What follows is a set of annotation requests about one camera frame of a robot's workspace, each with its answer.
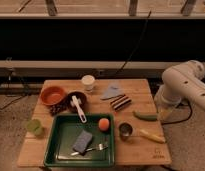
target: dark background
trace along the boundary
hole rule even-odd
[[[124,61],[145,19],[0,19],[0,60]],[[205,61],[205,20],[150,19],[132,61]]]

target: white cup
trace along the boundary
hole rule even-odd
[[[85,75],[82,77],[82,84],[86,91],[91,91],[94,88],[95,78],[92,75]]]

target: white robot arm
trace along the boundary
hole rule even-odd
[[[164,84],[154,97],[158,119],[165,120],[182,98],[205,110],[205,84],[201,81],[204,76],[203,64],[194,60],[166,69],[162,74]]]

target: blue sponge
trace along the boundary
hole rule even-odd
[[[79,153],[83,154],[88,147],[89,143],[91,142],[93,136],[91,133],[83,130],[80,135],[77,137],[73,145],[73,150],[78,151]]]

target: green cup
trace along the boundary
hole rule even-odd
[[[26,130],[35,136],[40,136],[43,133],[43,127],[40,120],[32,119],[26,124]]]

